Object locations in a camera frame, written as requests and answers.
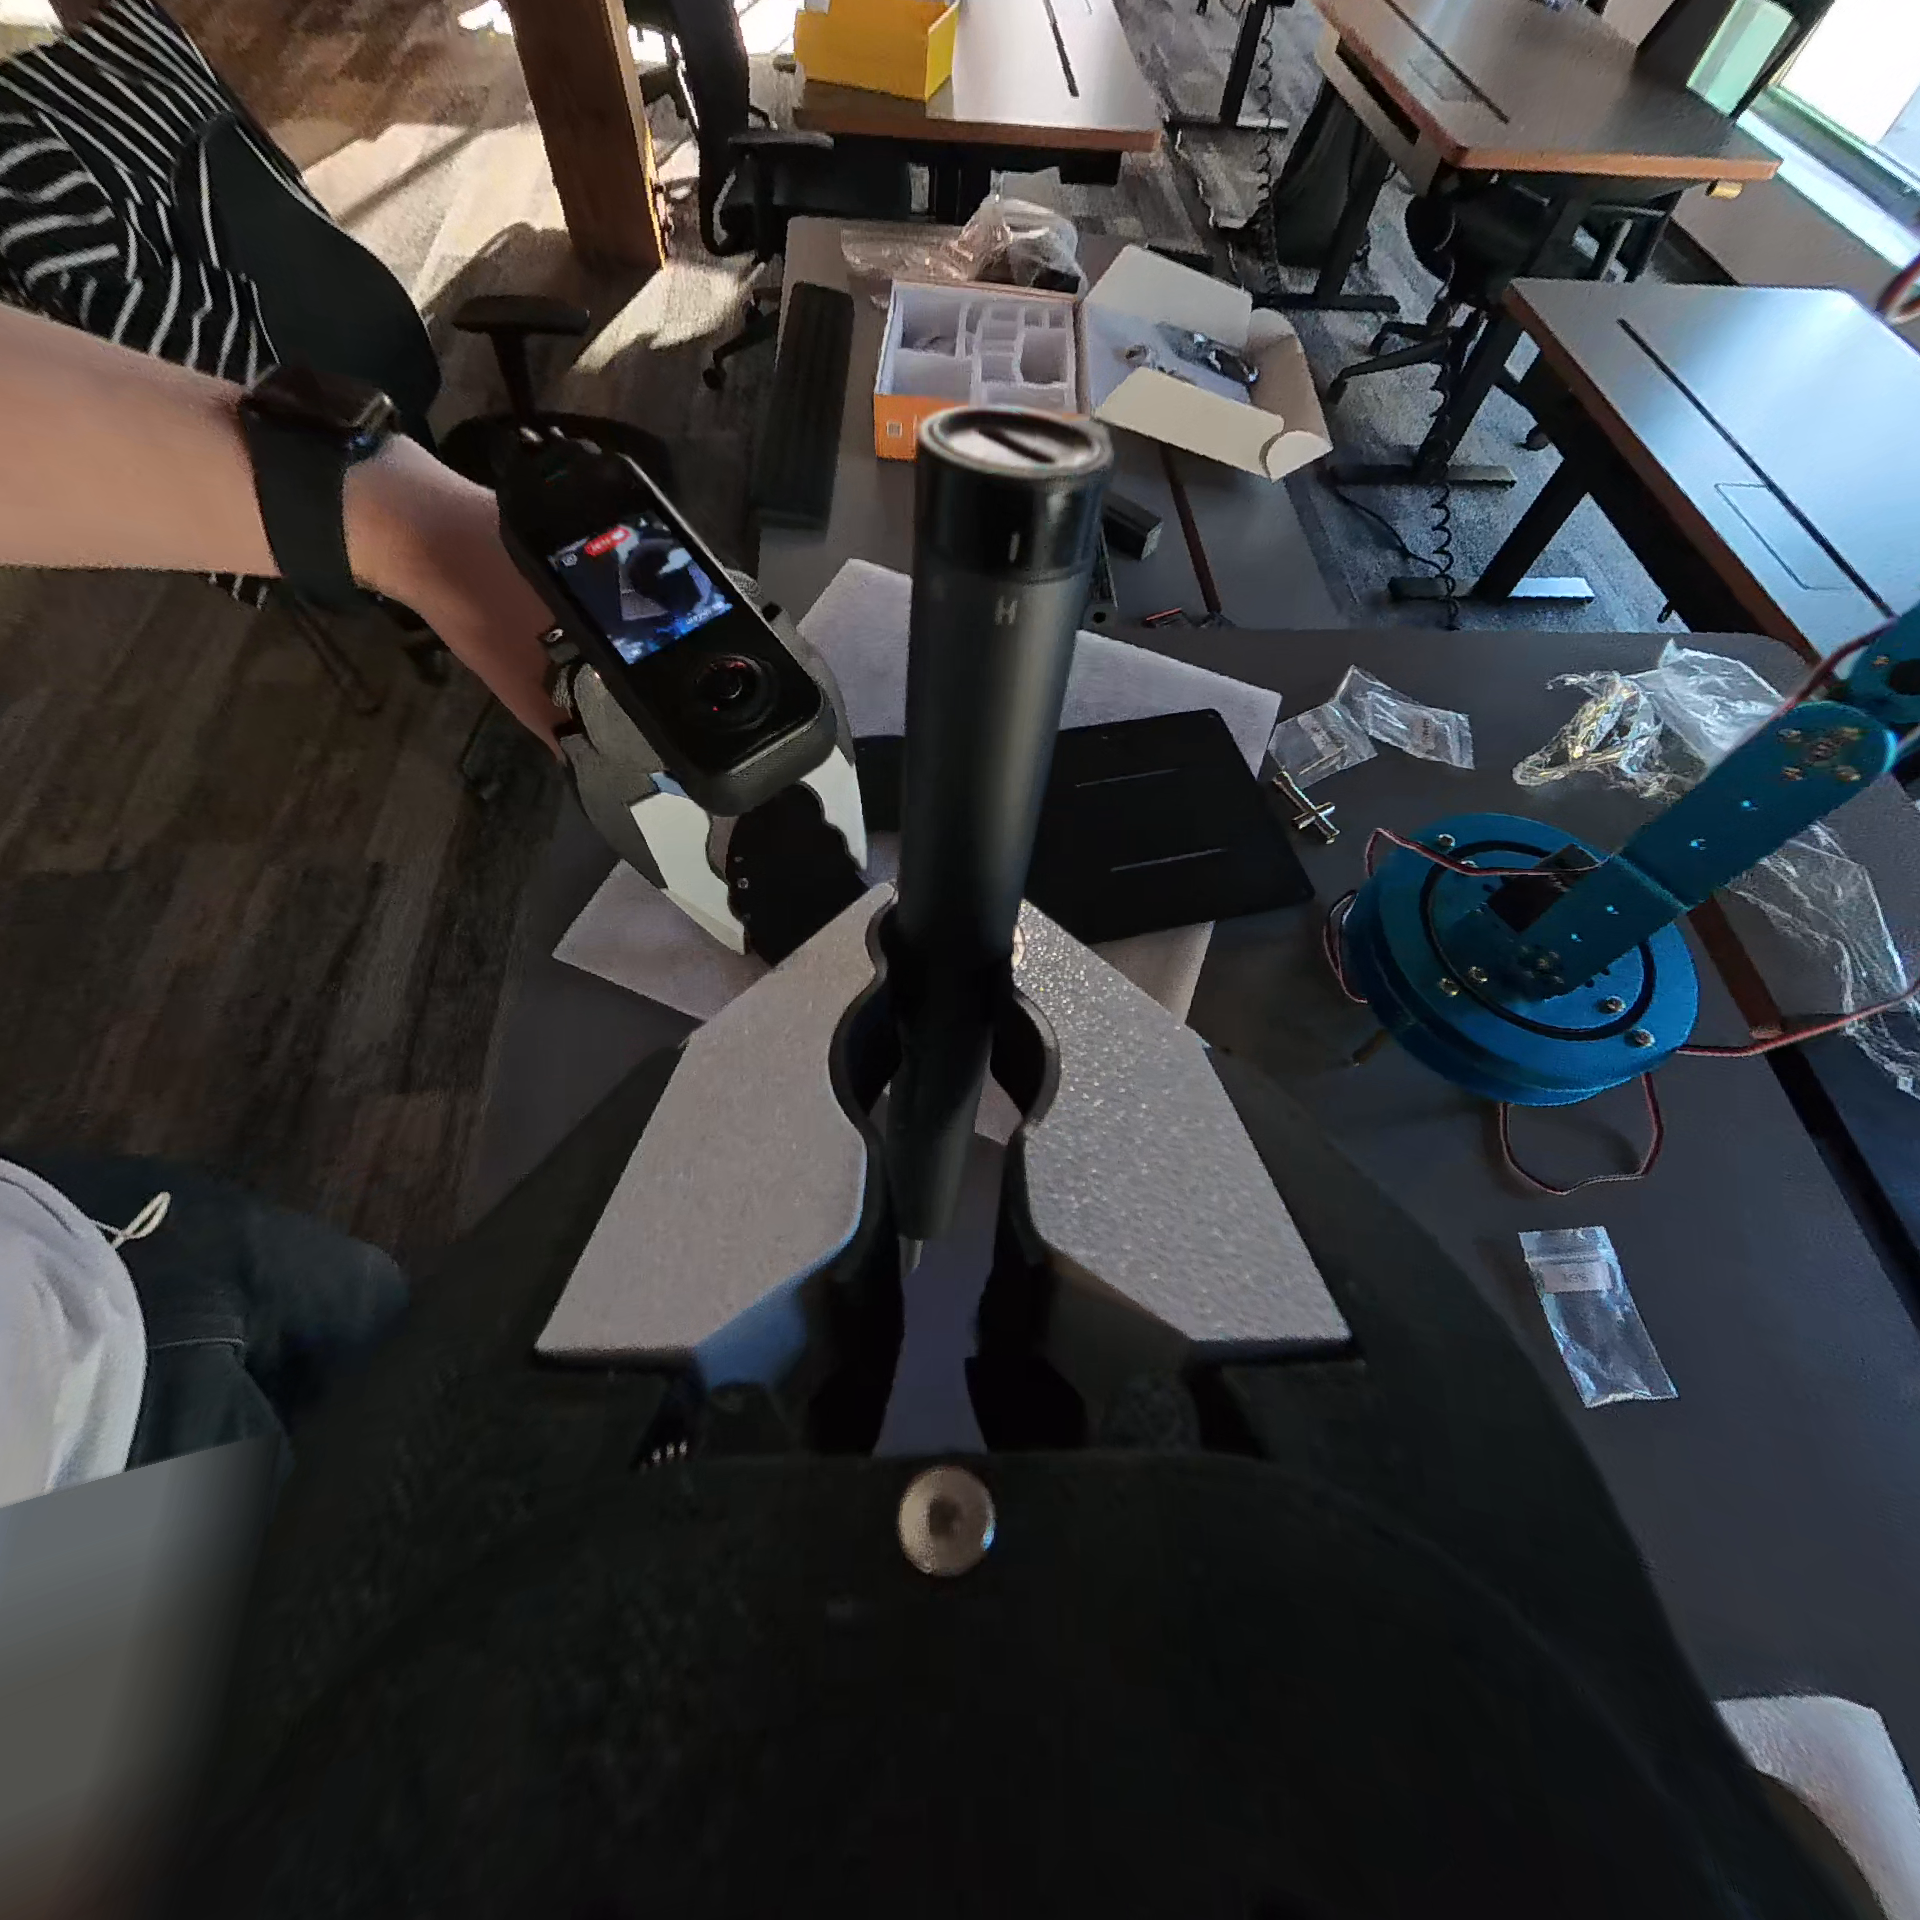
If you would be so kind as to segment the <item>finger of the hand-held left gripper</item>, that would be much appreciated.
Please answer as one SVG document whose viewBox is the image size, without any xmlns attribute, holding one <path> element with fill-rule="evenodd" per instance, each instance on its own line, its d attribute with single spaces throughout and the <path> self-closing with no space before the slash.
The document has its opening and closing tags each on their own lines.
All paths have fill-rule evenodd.
<svg viewBox="0 0 1920 1920">
<path fill-rule="evenodd" d="M 781 794 L 780 882 L 781 948 L 796 952 L 856 904 L 868 888 L 868 821 L 850 750 Z"/>
<path fill-rule="evenodd" d="M 811 939 L 811 829 L 796 797 L 714 819 L 665 780 L 629 819 L 656 888 L 713 941 L 780 966 Z"/>
</svg>

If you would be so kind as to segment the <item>black electric screwdriver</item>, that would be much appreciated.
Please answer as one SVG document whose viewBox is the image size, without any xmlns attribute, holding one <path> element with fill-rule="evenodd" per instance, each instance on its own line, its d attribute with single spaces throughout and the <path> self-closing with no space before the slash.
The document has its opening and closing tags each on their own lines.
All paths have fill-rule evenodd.
<svg viewBox="0 0 1920 1920">
<path fill-rule="evenodd" d="M 957 1211 L 1112 464 L 1098 424 L 1032 408 L 970 402 L 918 429 L 898 895 L 880 930 L 903 1263 Z"/>
</svg>

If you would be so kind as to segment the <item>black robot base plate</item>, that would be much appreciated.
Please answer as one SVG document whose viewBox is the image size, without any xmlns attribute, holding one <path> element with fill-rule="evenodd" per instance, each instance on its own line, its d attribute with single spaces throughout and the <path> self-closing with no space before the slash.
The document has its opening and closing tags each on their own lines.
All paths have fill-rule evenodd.
<svg viewBox="0 0 1920 1920">
<path fill-rule="evenodd" d="M 903 830 L 903 919 L 1001 958 L 1020 904 L 1086 945 L 1310 900 L 1304 863 L 1211 710 L 1063 731 L 1012 704 L 856 743 L 872 825 Z"/>
</svg>

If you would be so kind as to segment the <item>person's left forearm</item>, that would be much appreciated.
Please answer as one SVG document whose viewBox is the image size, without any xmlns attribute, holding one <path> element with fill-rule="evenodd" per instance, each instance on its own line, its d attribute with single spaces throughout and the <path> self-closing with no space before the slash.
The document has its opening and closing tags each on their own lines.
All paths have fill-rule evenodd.
<svg viewBox="0 0 1920 1920">
<path fill-rule="evenodd" d="M 2 310 L 2 566 L 276 579 L 243 389 Z"/>
</svg>

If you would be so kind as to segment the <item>person's left hand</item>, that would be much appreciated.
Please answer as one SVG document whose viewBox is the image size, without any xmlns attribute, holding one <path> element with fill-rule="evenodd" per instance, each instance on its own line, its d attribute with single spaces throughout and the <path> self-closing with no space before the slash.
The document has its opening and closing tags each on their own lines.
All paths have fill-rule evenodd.
<svg viewBox="0 0 1920 1920">
<path fill-rule="evenodd" d="M 416 611 L 556 755 L 561 710 L 548 691 L 556 616 L 499 532 L 492 493 L 414 439 L 349 470 L 344 535 L 354 579 Z"/>
</svg>

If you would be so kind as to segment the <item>orange box white insert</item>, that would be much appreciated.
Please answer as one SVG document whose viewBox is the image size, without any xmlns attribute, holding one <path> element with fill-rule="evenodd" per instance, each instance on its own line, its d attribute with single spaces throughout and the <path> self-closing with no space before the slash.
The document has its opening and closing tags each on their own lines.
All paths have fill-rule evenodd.
<svg viewBox="0 0 1920 1920">
<path fill-rule="evenodd" d="M 874 457 L 910 463 L 921 424 L 965 406 L 1083 415 L 1078 352 L 1072 293 L 895 279 L 874 371 Z"/>
</svg>

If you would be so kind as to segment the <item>black smartwatch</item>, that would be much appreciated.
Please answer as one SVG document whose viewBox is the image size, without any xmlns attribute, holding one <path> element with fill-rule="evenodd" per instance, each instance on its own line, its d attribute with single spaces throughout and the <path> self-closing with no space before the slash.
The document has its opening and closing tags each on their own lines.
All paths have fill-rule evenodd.
<svg viewBox="0 0 1920 1920">
<path fill-rule="evenodd" d="M 396 399 L 358 376 L 280 364 L 246 389 L 237 424 L 280 581 L 322 611 L 361 611 L 344 493 L 349 470 L 401 432 Z"/>
</svg>

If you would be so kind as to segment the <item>person's dark trousers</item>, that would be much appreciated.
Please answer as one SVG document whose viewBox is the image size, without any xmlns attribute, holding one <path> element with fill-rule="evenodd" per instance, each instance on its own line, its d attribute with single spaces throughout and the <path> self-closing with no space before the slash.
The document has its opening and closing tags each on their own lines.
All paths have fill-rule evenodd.
<svg viewBox="0 0 1920 1920">
<path fill-rule="evenodd" d="M 388 1251 L 185 1163 L 32 1148 L 9 1161 L 130 1233 L 147 1385 L 126 1470 L 264 1435 L 286 1466 L 289 1423 L 409 1305 Z"/>
</svg>

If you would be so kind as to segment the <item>white cardboard box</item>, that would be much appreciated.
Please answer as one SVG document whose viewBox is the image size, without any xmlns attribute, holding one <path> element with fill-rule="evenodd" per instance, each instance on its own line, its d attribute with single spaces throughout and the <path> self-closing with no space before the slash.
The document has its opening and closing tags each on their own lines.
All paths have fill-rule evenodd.
<svg viewBox="0 0 1920 1920">
<path fill-rule="evenodd" d="M 1270 483 L 1331 452 L 1294 324 L 1236 284 L 1126 244 L 1076 308 L 1092 419 Z"/>
</svg>

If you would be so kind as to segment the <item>crumpled clear plastic bag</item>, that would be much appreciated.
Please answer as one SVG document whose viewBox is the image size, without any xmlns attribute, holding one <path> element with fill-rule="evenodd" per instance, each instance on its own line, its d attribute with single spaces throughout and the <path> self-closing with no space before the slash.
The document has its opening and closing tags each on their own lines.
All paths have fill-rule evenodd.
<svg viewBox="0 0 1920 1920">
<path fill-rule="evenodd" d="M 962 226 L 898 235 L 845 233 L 851 279 L 935 286 L 989 284 L 1082 297 L 1078 233 L 1051 207 L 990 194 Z"/>
</svg>

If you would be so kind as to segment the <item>dark office chair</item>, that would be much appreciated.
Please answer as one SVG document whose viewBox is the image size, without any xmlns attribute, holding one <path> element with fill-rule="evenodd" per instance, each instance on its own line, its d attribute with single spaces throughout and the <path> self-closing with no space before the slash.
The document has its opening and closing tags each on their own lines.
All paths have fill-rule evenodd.
<svg viewBox="0 0 1920 1920">
<path fill-rule="evenodd" d="M 523 432 L 571 435 L 624 453 L 660 487 L 674 487 L 672 453 L 659 435 L 616 419 L 541 408 L 534 395 L 530 341 L 581 341 L 588 313 L 556 297 L 473 297 L 452 324 L 486 337 L 507 381 L 508 410 L 474 415 L 436 439 L 429 410 L 441 393 L 441 361 L 414 297 L 298 184 L 268 172 L 237 121 L 203 140 L 214 190 L 214 233 L 232 242 L 237 266 L 265 292 L 272 324 L 285 324 L 295 355 L 322 371 L 358 376 L 401 410 L 398 435 L 441 453 L 478 486 L 492 486 L 499 463 Z"/>
</svg>

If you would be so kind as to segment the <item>black office chair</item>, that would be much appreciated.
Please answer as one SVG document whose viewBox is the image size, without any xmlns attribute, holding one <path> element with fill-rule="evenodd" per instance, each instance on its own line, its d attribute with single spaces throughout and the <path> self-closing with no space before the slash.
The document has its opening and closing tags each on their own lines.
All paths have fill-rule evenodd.
<svg viewBox="0 0 1920 1920">
<path fill-rule="evenodd" d="M 1331 376 L 1323 406 L 1339 406 L 1361 376 L 1430 364 L 1443 398 L 1434 426 L 1467 429 L 1470 408 L 1459 389 L 1468 384 L 1477 355 L 1489 358 L 1489 393 L 1522 399 L 1507 370 L 1514 337 L 1500 323 L 1504 288 L 1517 277 L 1602 282 L 1612 266 L 1623 279 L 1640 279 L 1682 194 L 1682 184 L 1552 194 L 1543 180 L 1522 177 L 1427 189 L 1406 207 L 1403 233 L 1438 279 L 1434 301 L 1423 323 L 1380 323 L 1369 355 Z"/>
<path fill-rule="evenodd" d="M 752 60 L 739 10 L 725 3 L 623 3 L 628 23 L 660 33 L 694 133 L 694 210 L 699 239 L 713 257 L 747 257 L 747 318 L 703 371 L 725 384 L 725 361 L 769 337 L 780 293 L 762 288 L 763 269 L 781 257 L 784 235 L 806 185 L 827 177 L 833 140 L 757 115 Z"/>
</svg>

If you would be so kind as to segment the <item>person's white shirt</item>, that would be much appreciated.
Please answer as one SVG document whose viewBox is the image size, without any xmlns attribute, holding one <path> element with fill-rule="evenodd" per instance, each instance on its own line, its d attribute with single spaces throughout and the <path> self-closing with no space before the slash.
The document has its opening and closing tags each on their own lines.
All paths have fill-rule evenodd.
<svg viewBox="0 0 1920 1920">
<path fill-rule="evenodd" d="M 130 1468 L 147 1323 L 126 1238 L 2 1163 L 2 1504 Z"/>
</svg>

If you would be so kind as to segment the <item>large clear plastic bag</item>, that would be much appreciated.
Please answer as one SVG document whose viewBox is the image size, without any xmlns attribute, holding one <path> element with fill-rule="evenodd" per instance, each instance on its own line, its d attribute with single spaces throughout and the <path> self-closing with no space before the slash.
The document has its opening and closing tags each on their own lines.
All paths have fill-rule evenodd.
<svg viewBox="0 0 1920 1920">
<path fill-rule="evenodd" d="M 1512 780 L 1526 790 L 1590 783 L 1656 802 L 1686 794 L 1784 704 L 1753 666 L 1676 642 L 1646 670 L 1567 673 L 1552 687 L 1579 690 L 1581 703 Z"/>
<path fill-rule="evenodd" d="M 1892 1092 L 1917 1100 L 1916 933 L 1886 917 L 1870 870 L 1834 825 L 1806 829 L 1734 878 L 1717 904 L 1789 1026 L 1858 1015 L 1837 1037 Z"/>
</svg>

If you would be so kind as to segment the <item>large glass window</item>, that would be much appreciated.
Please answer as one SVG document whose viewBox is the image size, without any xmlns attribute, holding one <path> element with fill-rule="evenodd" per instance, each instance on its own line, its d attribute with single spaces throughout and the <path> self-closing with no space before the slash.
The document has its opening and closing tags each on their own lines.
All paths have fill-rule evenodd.
<svg viewBox="0 0 1920 1920">
<path fill-rule="evenodd" d="M 1727 114 L 1895 199 L 1917 190 L 1917 6 L 1708 6 L 1686 79 Z"/>
</svg>

